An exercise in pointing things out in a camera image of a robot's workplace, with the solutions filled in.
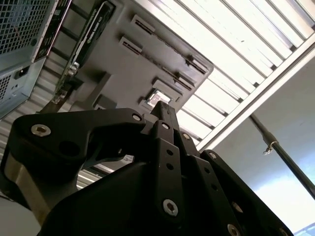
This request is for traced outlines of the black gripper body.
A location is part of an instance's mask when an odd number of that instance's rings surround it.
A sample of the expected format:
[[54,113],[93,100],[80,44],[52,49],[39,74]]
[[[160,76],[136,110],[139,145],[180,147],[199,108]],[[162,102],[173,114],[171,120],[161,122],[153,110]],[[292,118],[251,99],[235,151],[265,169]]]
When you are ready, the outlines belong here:
[[178,161],[133,163],[67,197],[49,213],[43,236],[223,236],[225,222]]

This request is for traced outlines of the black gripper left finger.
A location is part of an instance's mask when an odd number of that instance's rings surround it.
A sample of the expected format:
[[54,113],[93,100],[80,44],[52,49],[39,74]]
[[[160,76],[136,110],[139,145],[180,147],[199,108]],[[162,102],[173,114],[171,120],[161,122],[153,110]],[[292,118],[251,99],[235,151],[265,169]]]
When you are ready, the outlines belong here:
[[17,118],[3,155],[3,191],[45,223],[58,203],[133,163],[178,161],[175,129],[162,102],[146,120],[130,108]]

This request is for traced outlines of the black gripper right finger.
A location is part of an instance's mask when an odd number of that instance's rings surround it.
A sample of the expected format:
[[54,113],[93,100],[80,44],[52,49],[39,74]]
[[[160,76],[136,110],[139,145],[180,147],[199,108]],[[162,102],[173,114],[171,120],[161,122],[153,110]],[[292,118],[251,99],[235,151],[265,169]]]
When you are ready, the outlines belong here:
[[175,129],[181,167],[187,177],[186,219],[197,233],[211,236],[291,236],[293,233],[212,150],[199,153],[180,131],[175,109],[168,109]]

